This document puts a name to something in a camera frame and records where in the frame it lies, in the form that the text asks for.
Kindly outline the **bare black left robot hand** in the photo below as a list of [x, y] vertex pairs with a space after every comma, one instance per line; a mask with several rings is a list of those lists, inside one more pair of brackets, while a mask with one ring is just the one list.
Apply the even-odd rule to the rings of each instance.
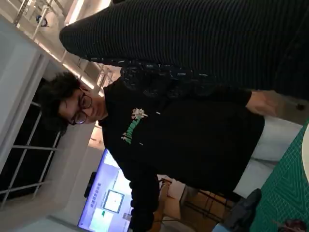
[[229, 215], [218, 223], [212, 232], [248, 232], [261, 198], [261, 190], [255, 189], [247, 198], [234, 205]]

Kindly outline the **person's hand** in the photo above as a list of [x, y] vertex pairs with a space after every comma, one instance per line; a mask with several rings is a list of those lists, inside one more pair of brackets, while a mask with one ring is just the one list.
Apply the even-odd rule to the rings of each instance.
[[287, 104], [283, 96], [273, 91], [252, 91], [246, 108], [262, 116], [280, 117]]

